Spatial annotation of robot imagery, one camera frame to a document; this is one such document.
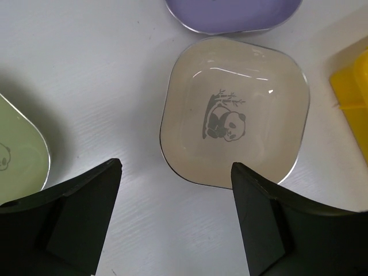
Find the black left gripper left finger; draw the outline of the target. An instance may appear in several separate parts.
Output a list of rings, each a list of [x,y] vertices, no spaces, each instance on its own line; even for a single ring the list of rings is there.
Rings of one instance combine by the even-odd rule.
[[[122,176],[119,159],[1,205],[1,275],[95,275]]]

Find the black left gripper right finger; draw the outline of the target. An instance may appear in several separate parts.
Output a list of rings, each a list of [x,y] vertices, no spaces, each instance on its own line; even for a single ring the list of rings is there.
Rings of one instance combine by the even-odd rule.
[[[366,275],[367,213],[310,200],[248,168],[231,168],[251,275]]]

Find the cream panda plate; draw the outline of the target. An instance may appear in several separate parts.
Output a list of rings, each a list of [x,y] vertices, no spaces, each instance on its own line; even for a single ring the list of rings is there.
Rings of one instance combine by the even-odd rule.
[[[287,54],[225,37],[194,43],[170,74],[160,146],[179,177],[231,189],[242,163],[274,183],[296,166],[310,87]]]

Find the yellow plastic bin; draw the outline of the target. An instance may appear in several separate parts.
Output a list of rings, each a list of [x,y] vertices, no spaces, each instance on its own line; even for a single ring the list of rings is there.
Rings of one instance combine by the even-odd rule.
[[[367,37],[333,54],[327,67],[338,107],[367,160]]]

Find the green panda plate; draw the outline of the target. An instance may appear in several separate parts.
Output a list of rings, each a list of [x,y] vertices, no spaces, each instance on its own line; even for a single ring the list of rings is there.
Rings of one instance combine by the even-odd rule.
[[[1,204],[41,191],[51,156],[41,132],[1,96]]]

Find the purple panda plate back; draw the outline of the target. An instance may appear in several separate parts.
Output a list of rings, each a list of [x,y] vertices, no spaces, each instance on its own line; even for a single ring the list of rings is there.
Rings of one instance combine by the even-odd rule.
[[[286,22],[301,4],[299,0],[166,1],[185,28],[206,35],[266,31]]]

